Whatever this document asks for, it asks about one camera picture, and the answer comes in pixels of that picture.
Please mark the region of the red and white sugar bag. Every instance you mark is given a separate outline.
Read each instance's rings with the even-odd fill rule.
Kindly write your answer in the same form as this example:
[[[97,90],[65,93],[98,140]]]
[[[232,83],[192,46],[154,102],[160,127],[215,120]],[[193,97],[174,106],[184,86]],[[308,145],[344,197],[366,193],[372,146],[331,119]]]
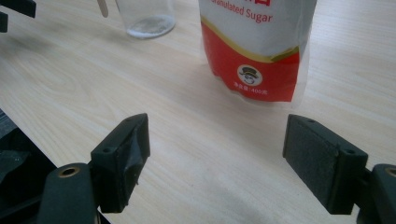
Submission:
[[[198,0],[212,73],[252,101],[296,106],[318,0]]]

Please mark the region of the small wooden stick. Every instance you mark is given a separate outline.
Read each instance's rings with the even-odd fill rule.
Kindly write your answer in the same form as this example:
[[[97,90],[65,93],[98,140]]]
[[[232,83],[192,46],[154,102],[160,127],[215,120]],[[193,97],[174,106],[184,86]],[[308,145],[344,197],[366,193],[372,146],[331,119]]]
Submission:
[[[100,12],[104,18],[108,17],[108,9],[106,5],[106,0],[96,0],[100,9]]]

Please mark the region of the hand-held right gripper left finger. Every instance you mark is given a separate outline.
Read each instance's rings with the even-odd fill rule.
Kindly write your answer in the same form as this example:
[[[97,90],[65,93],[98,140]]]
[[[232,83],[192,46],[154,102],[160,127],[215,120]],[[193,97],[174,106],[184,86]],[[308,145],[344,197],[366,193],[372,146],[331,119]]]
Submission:
[[[103,213],[124,210],[149,156],[146,113],[124,119],[91,152],[95,197]]]

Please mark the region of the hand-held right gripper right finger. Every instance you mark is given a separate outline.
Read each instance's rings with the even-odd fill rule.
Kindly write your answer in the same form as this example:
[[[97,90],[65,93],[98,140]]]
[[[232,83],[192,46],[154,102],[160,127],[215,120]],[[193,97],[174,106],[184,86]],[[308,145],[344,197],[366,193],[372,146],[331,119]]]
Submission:
[[[332,215],[349,215],[368,155],[319,122],[288,116],[282,156]]]

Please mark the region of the clear glass jar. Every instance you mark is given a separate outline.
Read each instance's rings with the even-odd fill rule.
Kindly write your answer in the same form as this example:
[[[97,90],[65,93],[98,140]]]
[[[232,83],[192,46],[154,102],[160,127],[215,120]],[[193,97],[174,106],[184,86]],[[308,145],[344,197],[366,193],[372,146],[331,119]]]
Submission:
[[[139,39],[166,35],[176,25],[174,0],[116,0],[126,33]]]

